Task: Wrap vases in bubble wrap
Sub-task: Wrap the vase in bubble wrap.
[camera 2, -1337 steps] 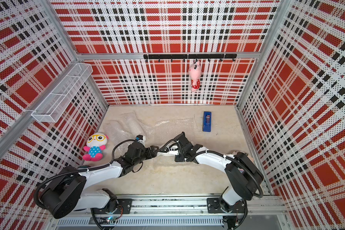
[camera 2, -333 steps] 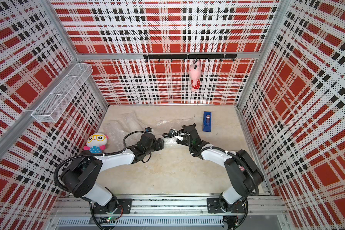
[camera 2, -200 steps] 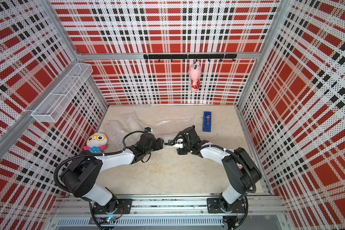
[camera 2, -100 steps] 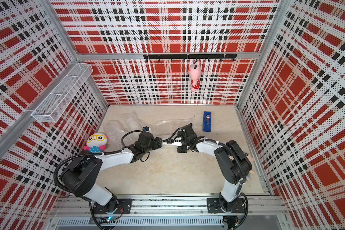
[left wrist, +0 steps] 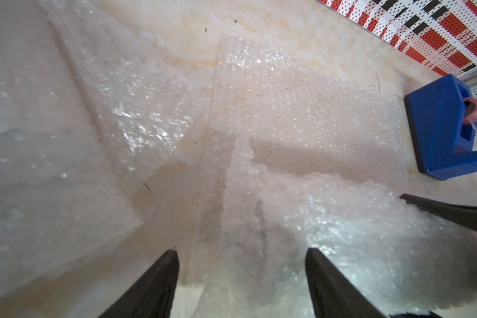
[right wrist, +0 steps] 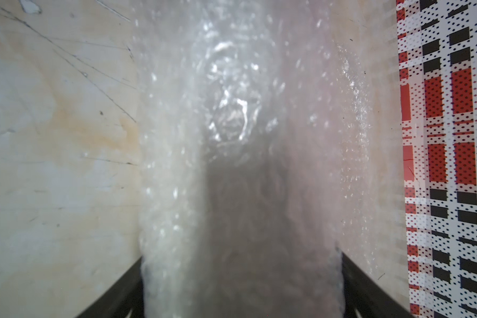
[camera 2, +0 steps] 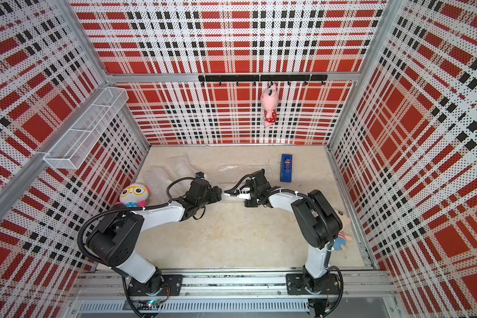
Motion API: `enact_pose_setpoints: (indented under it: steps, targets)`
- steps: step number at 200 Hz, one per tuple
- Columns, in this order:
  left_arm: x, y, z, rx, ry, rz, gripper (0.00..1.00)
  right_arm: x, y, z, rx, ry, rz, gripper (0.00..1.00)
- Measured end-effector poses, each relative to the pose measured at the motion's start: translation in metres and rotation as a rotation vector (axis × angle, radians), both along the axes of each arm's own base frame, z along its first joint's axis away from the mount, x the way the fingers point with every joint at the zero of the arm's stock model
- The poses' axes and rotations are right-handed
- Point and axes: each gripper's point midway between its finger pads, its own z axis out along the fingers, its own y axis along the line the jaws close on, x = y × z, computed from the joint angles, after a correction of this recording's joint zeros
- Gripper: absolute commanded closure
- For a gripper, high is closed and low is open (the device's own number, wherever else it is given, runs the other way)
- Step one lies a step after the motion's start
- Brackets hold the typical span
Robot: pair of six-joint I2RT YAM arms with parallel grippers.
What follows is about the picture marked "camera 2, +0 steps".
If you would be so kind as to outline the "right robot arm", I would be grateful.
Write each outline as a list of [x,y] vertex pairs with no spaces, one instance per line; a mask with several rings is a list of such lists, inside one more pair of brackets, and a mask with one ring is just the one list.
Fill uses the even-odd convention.
[[303,193],[272,186],[262,169],[242,177],[226,193],[244,200],[245,207],[263,206],[293,213],[309,246],[303,271],[313,280],[330,273],[331,253],[343,222],[319,190]]

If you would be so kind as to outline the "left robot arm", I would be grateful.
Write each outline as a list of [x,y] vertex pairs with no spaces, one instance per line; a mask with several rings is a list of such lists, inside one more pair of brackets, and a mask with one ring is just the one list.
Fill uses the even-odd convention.
[[136,251],[140,234],[167,223],[195,219],[200,209],[221,201],[222,194],[222,189],[212,186],[202,173],[180,178],[167,187],[168,202],[164,204],[119,204],[88,219],[79,229],[78,248],[86,258],[145,284],[158,269]]

